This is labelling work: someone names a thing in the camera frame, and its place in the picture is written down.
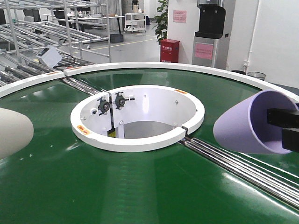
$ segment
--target red fire extinguisher box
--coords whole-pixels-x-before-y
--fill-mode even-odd
[[[160,46],[160,62],[178,63],[179,41],[163,39]]]

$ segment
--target green leaves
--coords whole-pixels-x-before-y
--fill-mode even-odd
[[[159,0],[161,6],[157,8],[157,12],[161,13],[156,15],[154,19],[158,23],[155,27],[155,35],[157,35],[157,41],[167,38],[167,26],[168,26],[168,0]]]

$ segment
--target black clamp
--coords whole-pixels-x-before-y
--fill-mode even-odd
[[[110,103],[105,99],[105,97],[101,97],[100,99],[98,99],[98,101],[100,101],[98,110],[101,111],[101,113],[99,113],[99,116],[102,114],[107,114],[107,111],[109,111],[110,109]]]
[[[125,99],[122,94],[123,94],[123,92],[116,93],[117,96],[115,98],[115,105],[116,105],[116,108],[119,110],[121,110],[124,107],[126,101],[135,100],[134,97]]]
[[[299,152],[299,111],[272,108],[267,113],[268,124],[282,127],[282,147]]]

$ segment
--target gray concrete floor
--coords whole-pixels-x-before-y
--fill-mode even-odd
[[[146,32],[122,32],[124,36],[124,42],[111,44],[111,59],[112,62],[159,62],[160,60],[160,46],[155,36],[156,23],[146,25]],[[105,36],[107,31],[90,29],[86,32]],[[104,54],[108,54],[108,43],[96,42],[90,44],[91,51],[96,51]],[[74,55],[79,57],[79,52],[74,51]],[[108,63],[109,59],[103,56],[98,56],[92,53],[84,52],[83,59],[93,63]]]

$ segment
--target shelf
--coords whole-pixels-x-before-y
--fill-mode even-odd
[[[125,14],[125,31],[145,31],[144,13],[126,13]]]

